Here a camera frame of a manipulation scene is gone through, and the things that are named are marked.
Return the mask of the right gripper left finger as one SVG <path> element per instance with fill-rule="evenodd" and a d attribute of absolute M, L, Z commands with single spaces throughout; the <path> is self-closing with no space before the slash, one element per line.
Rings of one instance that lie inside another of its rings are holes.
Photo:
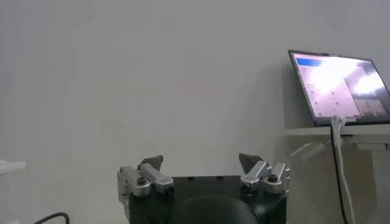
<path fill-rule="evenodd" d="M 170 213 L 175 186 L 173 177 L 161 173 L 163 156 L 145 158 L 136 167 L 117 171 L 118 200 L 124 212 L 143 208 L 147 212 Z"/>

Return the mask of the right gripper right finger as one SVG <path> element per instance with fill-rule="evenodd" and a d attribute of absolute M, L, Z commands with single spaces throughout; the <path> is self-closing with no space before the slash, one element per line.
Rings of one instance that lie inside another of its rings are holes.
<path fill-rule="evenodd" d="M 240 176 L 243 192 L 253 193 L 260 189 L 269 194 L 287 194 L 291 179 L 290 167 L 285 163 L 277 163 L 272 167 L 257 155 L 239 154 L 239 161 L 244 174 Z"/>

